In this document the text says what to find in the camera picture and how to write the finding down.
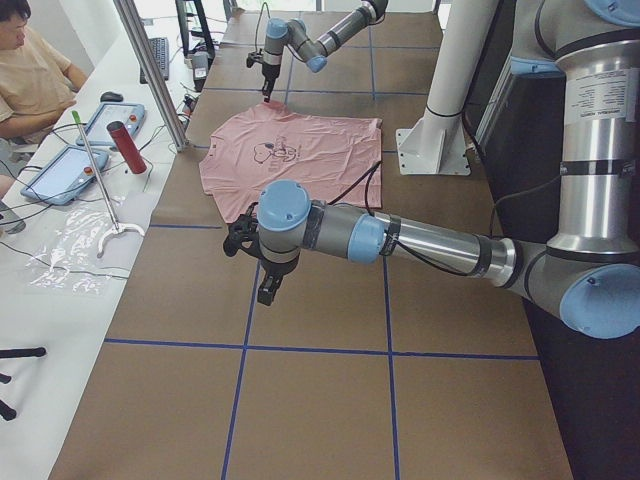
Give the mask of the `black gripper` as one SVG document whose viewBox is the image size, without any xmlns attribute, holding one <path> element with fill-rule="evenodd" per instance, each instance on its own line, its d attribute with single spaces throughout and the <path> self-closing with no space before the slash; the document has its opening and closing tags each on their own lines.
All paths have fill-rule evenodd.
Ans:
<svg viewBox="0 0 640 480">
<path fill-rule="evenodd" d="M 263 101 L 269 103 L 271 101 L 271 95 L 275 86 L 275 80 L 271 78 L 279 77 L 279 66 L 264 64 L 263 76 L 265 77 L 265 80 L 261 88 L 261 93 L 263 96 Z"/>
<path fill-rule="evenodd" d="M 260 264 L 265 270 L 265 275 L 257 289 L 257 302 L 271 306 L 282 284 L 284 275 L 295 270 L 299 261 L 299 253 L 285 255 L 283 258 L 272 259 L 266 254 L 261 254 Z"/>
</svg>

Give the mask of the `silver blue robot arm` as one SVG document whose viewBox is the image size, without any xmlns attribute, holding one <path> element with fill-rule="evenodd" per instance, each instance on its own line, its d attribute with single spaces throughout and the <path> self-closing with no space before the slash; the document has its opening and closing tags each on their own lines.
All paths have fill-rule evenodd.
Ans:
<svg viewBox="0 0 640 480">
<path fill-rule="evenodd" d="M 388 6 L 387 0 L 361 1 L 360 5 L 336 25 L 312 40 L 301 19 L 284 20 L 270 18 L 267 22 L 264 46 L 247 56 L 246 64 L 251 68 L 261 65 L 264 82 L 261 88 L 263 100 L 269 103 L 280 76 L 282 57 L 286 48 L 307 68 L 317 73 L 327 64 L 328 57 L 346 42 L 369 26 L 380 23 Z"/>
<path fill-rule="evenodd" d="M 635 1 L 520 1 L 511 71 L 565 80 L 557 233 L 545 243 L 494 239 L 310 198 L 292 180 L 251 207 L 249 251 L 270 304 L 300 252 L 370 263 L 394 254 L 484 278 L 587 336 L 639 326 L 638 245 L 628 236 L 639 161 L 639 5 Z"/>
</svg>

